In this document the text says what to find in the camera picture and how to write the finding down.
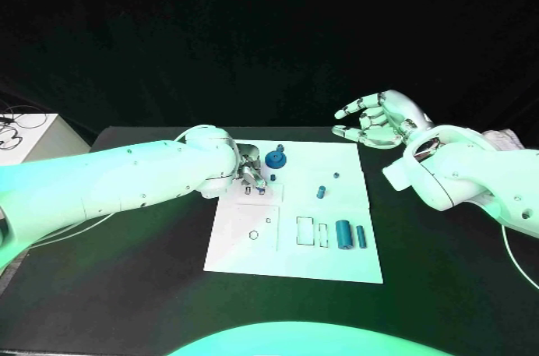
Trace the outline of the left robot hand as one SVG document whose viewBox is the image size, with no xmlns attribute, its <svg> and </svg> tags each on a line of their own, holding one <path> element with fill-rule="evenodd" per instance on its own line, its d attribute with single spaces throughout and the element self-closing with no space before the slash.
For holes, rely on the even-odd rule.
<svg viewBox="0 0 539 356">
<path fill-rule="evenodd" d="M 239 153 L 238 179 L 242 185 L 261 190 L 267 189 L 267 180 L 262 177 L 259 149 L 246 143 L 236 144 Z"/>
</svg>

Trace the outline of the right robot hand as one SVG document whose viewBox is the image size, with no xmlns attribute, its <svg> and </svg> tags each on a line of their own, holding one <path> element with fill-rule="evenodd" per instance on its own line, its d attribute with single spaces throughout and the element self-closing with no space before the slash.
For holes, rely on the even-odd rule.
<svg viewBox="0 0 539 356">
<path fill-rule="evenodd" d="M 359 114 L 359 128 L 336 125 L 331 133 L 380 150 L 408 144 L 435 127 L 416 103 L 396 90 L 362 96 L 337 110 L 334 118 L 353 114 Z"/>
</svg>

